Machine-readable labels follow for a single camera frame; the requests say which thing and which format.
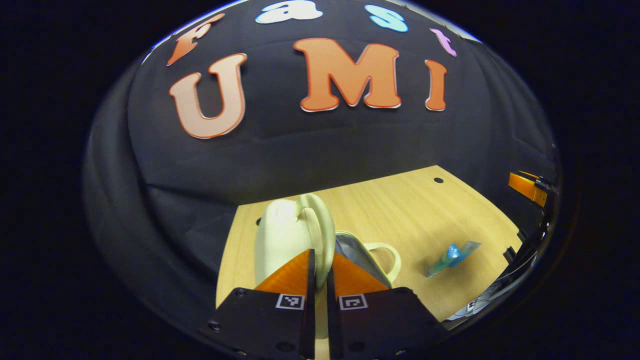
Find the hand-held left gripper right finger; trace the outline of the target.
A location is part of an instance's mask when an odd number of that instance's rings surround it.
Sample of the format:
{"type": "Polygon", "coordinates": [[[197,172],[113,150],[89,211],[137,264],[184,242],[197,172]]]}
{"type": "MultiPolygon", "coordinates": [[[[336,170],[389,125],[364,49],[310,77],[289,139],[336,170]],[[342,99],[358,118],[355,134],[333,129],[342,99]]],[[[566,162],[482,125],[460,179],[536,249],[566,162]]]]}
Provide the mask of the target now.
{"type": "Polygon", "coordinates": [[[411,289],[389,288],[340,254],[326,289],[332,360],[423,360],[448,333],[411,289]]]}

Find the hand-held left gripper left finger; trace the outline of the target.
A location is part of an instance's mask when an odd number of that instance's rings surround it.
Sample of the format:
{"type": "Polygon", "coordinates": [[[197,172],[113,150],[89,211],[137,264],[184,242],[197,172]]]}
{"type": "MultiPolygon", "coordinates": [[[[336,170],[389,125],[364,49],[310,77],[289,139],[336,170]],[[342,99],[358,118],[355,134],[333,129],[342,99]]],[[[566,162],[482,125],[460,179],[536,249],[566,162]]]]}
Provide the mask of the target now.
{"type": "Polygon", "coordinates": [[[231,290],[207,323],[207,340],[235,360],[313,359],[315,288],[315,253],[306,249],[256,288],[231,290]]]}

